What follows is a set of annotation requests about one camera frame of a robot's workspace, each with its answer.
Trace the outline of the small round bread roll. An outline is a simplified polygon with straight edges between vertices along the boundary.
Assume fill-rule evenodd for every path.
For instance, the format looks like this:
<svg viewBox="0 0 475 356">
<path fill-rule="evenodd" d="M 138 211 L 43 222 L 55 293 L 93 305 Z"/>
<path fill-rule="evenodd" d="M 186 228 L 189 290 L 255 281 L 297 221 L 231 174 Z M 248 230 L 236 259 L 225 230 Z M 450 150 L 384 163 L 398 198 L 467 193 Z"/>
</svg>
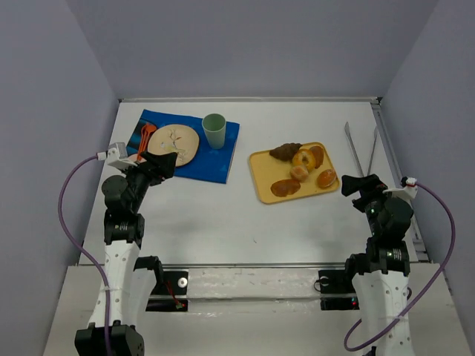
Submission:
<svg viewBox="0 0 475 356">
<path fill-rule="evenodd" d="M 290 176 L 299 182 L 304 182 L 309 177 L 309 171 L 305 165 L 295 165 L 289 171 Z"/>
</svg>

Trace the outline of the metal tongs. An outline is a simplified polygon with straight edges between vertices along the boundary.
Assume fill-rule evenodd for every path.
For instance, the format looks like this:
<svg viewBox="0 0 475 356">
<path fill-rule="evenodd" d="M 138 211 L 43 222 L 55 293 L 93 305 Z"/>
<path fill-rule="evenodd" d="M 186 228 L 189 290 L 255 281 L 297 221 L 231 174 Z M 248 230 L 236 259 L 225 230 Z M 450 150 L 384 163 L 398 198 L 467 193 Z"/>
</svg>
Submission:
<svg viewBox="0 0 475 356">
<path fill-rule="evenodd" d="M 360 177 L 366 177 L 373 172 L 374 159 L 376 155 L 376 146 L 379 140 L 379 130 L 374 127 L 371 134 L 364 138 L 366 142 L 355 140 L 353 129 L 349 122 L 344 123 L 344 135 L 346 136 L 350 153 L 356 165 L 357 173 Z"/>
</svg>

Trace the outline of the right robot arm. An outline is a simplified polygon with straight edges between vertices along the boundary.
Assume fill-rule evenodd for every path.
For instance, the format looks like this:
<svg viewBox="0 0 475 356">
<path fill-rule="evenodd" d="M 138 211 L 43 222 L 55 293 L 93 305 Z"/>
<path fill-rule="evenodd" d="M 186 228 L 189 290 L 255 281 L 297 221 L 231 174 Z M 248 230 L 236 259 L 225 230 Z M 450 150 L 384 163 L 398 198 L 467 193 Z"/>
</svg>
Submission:
<svg viewBox="0 0 475 356">
<path fill-rule="evenodd" d="M 366 250 L 351 254 L 345 274 L 356 291 L 366 355 L 414 355 L 408 317 L 410 258 L 404 236 L 411 224 L 410 204 L 393 194 L 375 175 L 341 178 L 341 192 L 359 193 L 353 206 L 364 213 L 371 235 Z"/>
</svg>

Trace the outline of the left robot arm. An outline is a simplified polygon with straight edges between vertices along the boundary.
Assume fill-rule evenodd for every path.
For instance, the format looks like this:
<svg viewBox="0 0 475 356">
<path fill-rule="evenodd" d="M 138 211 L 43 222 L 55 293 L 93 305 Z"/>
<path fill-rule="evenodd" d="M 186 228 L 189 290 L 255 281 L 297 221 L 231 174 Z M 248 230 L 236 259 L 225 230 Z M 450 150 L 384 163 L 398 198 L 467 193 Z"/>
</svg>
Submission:
<svg viewBox="0 0 475 356">
<path fill-rule="evenodd" d="M 145 219 L 139 213 L 147 190 L 174 176 L 177 153 L 142 153 L 132 162 L 111 148 L 106 161 L 121 173 L 101 187 L 105 198 L 105 262 L 93 314 L 85 329 L 76 332 L 79 355 L 144 355 L 145 341 L 137 325 L 163 267 L 156 256 L 141 257 Z"/>
</svg>

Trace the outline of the beige round plate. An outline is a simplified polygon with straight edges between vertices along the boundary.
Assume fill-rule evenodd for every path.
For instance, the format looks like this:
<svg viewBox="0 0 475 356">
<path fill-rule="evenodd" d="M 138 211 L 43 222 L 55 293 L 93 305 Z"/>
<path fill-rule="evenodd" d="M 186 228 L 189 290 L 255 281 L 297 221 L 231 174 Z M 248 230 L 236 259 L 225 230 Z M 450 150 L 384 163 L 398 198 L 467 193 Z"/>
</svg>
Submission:
<svg viewBox="0 0 475 356">
<path fill-rule="evenodd" d="M 176 166 L 189 164 L 197 154 L 200 137 L 186 125 L 166 125 L 157 129 L 148 141 L 147 151 L 155 155 L 177 154 Z"/>
</svg>

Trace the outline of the orange plastic spoon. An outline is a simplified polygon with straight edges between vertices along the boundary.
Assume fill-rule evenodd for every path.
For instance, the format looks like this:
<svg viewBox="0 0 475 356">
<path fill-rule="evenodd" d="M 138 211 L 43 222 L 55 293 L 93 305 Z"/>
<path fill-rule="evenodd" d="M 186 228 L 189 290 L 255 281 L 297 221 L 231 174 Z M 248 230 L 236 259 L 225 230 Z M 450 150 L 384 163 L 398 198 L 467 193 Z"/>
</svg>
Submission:
<svg viewBox="0 0 475 356">
<path fill-rule="evenodd" d="M 145 123 L 141 129 L 140 149 L 144 151 L 148 147 L 148 141 L 151 135 L 157 130 L 157 127 L 150 123 Z"/>
</svg>

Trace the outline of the orange plastic fork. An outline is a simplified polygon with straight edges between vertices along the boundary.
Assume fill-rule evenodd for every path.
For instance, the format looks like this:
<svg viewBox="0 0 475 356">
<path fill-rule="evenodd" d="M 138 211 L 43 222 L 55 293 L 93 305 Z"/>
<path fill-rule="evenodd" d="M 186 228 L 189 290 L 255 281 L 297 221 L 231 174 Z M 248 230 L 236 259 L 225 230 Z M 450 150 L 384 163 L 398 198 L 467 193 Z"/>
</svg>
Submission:
<svg viewBox="0 0 475 356">
<path fill-rule="evenodd" d="M 141 140 L 137 150 L 137 161 L 140 162 L 142 159 L 142 153 L 146 149 L 147 142 L 149 138 L 149 124 L 145 124 L 141 129 Z"/>
</svg>

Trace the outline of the blue cloth mat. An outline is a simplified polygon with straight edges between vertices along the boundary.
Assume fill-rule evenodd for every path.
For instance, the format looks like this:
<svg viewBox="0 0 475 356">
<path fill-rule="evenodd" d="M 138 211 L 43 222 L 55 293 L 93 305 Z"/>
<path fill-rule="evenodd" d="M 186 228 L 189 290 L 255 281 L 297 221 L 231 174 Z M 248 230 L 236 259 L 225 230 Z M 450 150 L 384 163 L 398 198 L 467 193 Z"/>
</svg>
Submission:
<svg viewBox="0 0 475 356">
<path fill-rule="evenodd" d="M 186 125 L 193 128 L 200 137 L 197 154 L 189 164 L 181 167 L 176 166 L 174 171 L 176 177 L 226 183 L 240 129 L 238 123 L 226 123 L 225 145 L 221 149 L 215 150 L 208 144 L 201 118 L 144 110 L 126 145 L 128 155 L 134 158 L 137 158 L 141 129 L 145 123 L 153 124 L 157 129 L 173 124 Z"/>
</svg>

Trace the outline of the orange bun at tray edge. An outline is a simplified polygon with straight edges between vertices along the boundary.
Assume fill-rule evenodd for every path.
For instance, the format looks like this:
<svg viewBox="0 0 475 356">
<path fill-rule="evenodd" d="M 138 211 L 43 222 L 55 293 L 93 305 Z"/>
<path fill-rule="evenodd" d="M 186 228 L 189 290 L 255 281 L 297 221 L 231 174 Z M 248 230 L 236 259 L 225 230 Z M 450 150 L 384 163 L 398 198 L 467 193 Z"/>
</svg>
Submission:
<svg viewBox="0 0 475 356">
<path fill-rule="evenodd" d="M 314 145 L 309 150 L 315 158 L 315 169 L 318 169 L 324 162 L 324 149 L 319 145 Z"/>
</svg>

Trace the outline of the yellow tray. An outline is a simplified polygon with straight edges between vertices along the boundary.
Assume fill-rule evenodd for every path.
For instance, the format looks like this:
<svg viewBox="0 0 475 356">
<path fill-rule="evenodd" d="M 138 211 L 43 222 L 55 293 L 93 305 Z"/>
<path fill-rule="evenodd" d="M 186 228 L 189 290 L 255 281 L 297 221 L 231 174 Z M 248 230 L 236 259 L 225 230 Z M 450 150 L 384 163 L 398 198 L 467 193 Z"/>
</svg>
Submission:
<svg viewBox="0 0 475 356">
<path fill-rule="evenodd" d="M 265 204 L 274 204 L 322 195 L 337 191 L 340 188 L 340 179 L 338 175 L 335 176 L 333 183 L 326 188 L 322 188 L 317 184 L 317 178 L 322 172 L 328 169 L 336 171 L 336 169 L 334 168 L 330 156 L 322 143 L 308 142 L 304 143 L 301 148 L 310 149 L 314 146 L 319 146 L 323 149 L 324 155 L 322 165 L 309 173 L 309 177 L 304 182 L 301 182 L 301 187 L 298 191 L 294 194 L 288 194 L 285 197 L 274 195 L 271 191 L 271 186 L 277 181 L 291 178 L 289 171 L 292 163 L 283 162 L 271 157 L 269 154 L 270 150 L 258 151 L 250 155 L 249 167 L 255 184 L 255 190 L 261 202 Z"/>
</svg>

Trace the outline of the green cup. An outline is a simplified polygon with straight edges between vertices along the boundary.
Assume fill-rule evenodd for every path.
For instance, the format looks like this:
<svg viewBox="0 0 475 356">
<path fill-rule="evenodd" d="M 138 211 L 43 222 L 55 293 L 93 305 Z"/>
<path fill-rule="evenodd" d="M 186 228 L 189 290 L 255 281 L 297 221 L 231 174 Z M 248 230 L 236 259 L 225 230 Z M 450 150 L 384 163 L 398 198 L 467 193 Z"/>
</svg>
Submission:
<svg viewBox="0 0 475 356">
<path fill-rule="evenodd" d="M 202 120 L 202 127 L 211 148 L 218 150 L 225 145 L 226 120 L 218 113 L 211 113 Z"/>
</svg>

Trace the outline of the flat glazed pastry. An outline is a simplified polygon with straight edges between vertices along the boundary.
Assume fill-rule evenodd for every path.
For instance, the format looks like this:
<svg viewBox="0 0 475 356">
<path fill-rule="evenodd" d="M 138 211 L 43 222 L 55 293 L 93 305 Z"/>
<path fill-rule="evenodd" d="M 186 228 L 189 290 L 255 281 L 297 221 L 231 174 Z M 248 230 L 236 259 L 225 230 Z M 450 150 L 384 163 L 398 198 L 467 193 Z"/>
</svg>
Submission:
<svg viewBox="0 0 475 356">
<path fill-rule="evenodd" d="M 301 188 L 301 184 L 296 179 L 282 179 L 277 182 L 274 182 L 270 190 L 277 197 L 286 197 L 288 195 L 293 195 Z"/>
</svg>

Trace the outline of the chocolate croissant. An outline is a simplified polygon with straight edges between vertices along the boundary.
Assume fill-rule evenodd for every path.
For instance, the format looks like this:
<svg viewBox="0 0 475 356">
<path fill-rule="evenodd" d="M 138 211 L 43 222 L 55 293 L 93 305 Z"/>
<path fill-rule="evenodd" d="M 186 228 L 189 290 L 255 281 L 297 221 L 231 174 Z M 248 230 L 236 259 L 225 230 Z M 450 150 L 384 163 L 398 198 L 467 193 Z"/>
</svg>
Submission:
<svg viewBox="0 0 475 356">
<path fill-rule="evenodd" d="M 285 143 L 269 151 L 269 155 L 283 162 L 289 162 L 302 147 L 301 143 Z"/>
</svg>

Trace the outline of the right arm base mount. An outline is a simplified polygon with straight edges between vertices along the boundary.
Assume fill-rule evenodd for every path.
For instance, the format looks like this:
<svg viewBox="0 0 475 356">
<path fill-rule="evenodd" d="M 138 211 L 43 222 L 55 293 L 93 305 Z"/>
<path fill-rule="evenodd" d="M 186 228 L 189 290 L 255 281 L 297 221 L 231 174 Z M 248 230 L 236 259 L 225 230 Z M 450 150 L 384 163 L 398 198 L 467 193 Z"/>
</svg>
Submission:
<svg viewBox="0 0 475 356">
<path fill-rule="evenodd" d="M 320 294 L 322 311 L 359 310 L 355 289 L 343 269 L 321 269 L 313 288 Z"/>
</svg>

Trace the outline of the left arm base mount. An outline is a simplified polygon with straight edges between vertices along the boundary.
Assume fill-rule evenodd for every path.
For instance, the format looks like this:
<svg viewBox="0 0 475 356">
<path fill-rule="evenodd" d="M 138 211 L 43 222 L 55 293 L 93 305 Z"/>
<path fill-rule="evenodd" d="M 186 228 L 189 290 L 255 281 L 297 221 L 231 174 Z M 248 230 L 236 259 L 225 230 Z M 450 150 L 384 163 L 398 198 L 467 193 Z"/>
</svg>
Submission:
<svg viewBox="0 0 475 356">
<path fill-rule="evenodd" d="M 170 270 L 164 272 L 164 280 L 157 283 L 148 300 L 147 312 L 187 312 L 189 272 Z"/>
</svg>

